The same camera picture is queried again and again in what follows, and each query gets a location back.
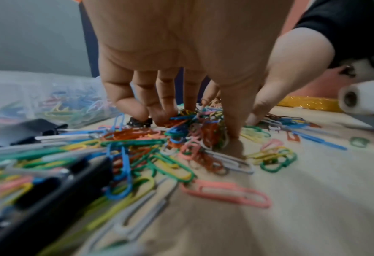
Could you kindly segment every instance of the black sleeve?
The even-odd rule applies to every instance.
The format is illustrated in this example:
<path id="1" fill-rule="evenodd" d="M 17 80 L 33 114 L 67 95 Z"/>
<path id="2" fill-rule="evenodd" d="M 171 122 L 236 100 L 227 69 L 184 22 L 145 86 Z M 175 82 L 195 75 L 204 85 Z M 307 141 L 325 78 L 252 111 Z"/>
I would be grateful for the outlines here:
<path id="1" fill-rule="evenodd" d="M 374 67 L 374 0 L 316 0 L 296 28 L 323 34 L 335 48 L 330 68 L 368 58 Z"/>

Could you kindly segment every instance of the gray wall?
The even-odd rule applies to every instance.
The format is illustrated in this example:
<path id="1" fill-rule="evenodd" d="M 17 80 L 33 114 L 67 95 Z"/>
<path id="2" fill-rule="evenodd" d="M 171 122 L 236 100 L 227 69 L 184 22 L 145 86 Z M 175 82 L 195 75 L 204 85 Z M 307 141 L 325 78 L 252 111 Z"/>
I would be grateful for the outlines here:
<path id="1" fill-rule="evenodd" d="M 78 3 L 0 0 L 0 70 L 91 76 Z"/>

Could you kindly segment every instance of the wooden table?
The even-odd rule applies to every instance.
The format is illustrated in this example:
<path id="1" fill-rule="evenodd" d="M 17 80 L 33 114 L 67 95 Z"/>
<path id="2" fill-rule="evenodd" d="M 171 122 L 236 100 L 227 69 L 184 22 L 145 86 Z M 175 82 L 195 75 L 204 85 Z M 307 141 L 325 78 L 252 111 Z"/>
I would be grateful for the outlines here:
<path id="1" fill-rule="evenodd" d="M 272 131 L 272 138 L 282 140 L 298 154 L 298 160 L 288 168 L 274 174 L 257 168 L 254 175 L 230 172 L 224 177 L 195 170 L 200 179 L 236 182 L 260 190 L 273 205 L 269 209 L 240 206 L 192 197 L 177 189 L 139 239 L 154 244 L 154 255 L 374 255 L 374 131 L 341 113 L 283 107 L 275 107 L 271 113 L 319 124 L 339 138 L 316 136 L 349 150 L 303 139 L 287 142 L 286 132 Z M 111 119 L 86 129 L 112 123 Z M 353 136 L 371 143 L 367 148 L 351 146 Z M 260 149 L 260 144 L 244 138 L 240 142 L 228 150 L 249 154 Z"/>

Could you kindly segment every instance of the clear plastic container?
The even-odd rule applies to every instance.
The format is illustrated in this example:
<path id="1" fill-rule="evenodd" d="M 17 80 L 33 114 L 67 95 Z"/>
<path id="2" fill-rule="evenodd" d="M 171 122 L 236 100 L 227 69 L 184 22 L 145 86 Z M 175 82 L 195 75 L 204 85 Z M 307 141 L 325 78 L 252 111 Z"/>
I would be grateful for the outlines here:
<path id="1" fill-rule="evenodd" d="M 0 125 L 43 118 L 79 128 L 118 114 L 99 78 L 0 71 Z"/>

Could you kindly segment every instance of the pink wall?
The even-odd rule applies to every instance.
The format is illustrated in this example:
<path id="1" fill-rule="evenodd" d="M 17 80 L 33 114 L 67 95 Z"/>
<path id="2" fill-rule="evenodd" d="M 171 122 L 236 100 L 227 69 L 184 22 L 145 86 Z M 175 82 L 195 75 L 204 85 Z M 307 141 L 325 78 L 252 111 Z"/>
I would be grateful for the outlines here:
<path id="1" fill-rule="evenodd" d="M 302 13 L 306 10 L 308 2 L 309 0 L 295 0 L 284 24 L 282 34 L 293 29 Z M 340 88 L 352 83 L 352 80 L 348 77 L 338 74 L 341 69 L 342 68 L 327 70 L 319 78 L 307 84 L 305 87 L 292 92 L 290 95 L 336 98 Z"/>

